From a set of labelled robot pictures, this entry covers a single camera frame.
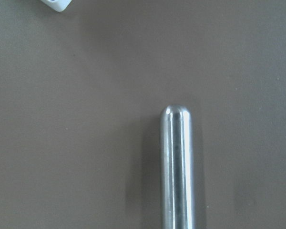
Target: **white plastic corner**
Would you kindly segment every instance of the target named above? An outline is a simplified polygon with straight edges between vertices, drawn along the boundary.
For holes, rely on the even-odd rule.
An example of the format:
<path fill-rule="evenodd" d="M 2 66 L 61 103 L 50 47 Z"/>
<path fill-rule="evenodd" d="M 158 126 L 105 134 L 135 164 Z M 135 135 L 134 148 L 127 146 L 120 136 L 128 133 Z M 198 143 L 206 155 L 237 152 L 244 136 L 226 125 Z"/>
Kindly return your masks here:
<path fill-rule="evenodd" d="M 72 0 L 41 0 L 57 12 L 64 11 Z"/>

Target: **gray background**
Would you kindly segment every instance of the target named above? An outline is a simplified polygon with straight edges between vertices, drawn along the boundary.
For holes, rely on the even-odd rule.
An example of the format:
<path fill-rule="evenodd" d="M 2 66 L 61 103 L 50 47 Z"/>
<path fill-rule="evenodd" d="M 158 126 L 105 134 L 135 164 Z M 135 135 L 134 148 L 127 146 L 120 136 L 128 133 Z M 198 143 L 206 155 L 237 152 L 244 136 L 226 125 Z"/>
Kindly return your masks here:
<path fill-rule="evenodd" d="M 170 103 L 199 228 L 286 229 L 286 0 L 0 0 L 0 229 L 160 228 Z"/>

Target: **metal rod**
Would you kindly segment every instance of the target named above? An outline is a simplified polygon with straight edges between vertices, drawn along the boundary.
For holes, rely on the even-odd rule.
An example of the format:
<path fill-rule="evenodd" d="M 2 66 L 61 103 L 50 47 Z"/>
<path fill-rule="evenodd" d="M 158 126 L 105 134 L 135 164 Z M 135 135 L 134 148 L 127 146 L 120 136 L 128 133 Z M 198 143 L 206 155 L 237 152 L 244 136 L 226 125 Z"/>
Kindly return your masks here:
<path fill-rule="evenodd" d="M 192 121 L 188 109 L 161 114 L 162 229 L 195 229 Z"/>

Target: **shiny metal cylinder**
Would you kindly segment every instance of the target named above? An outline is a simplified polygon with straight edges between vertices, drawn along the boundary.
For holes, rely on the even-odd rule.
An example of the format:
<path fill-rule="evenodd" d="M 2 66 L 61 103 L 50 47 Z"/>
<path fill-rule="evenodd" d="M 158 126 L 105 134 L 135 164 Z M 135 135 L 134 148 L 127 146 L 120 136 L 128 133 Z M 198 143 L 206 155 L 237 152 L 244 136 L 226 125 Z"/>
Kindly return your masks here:
<path fill-rule="evenodd" d="M 195 229 L 191 114 L 170 105 L 161 114 L 162 229 Z"/>

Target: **white object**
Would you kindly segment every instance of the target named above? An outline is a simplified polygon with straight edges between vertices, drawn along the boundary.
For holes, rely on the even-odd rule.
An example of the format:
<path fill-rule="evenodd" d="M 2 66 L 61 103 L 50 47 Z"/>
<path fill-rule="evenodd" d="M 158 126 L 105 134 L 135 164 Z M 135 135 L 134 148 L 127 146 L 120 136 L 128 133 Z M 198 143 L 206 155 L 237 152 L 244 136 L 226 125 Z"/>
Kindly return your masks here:
<path fill-rule="evenodd" d="M 41 0 L 57 12 L 62 12 L 67 8 L 72 0 Z"/>

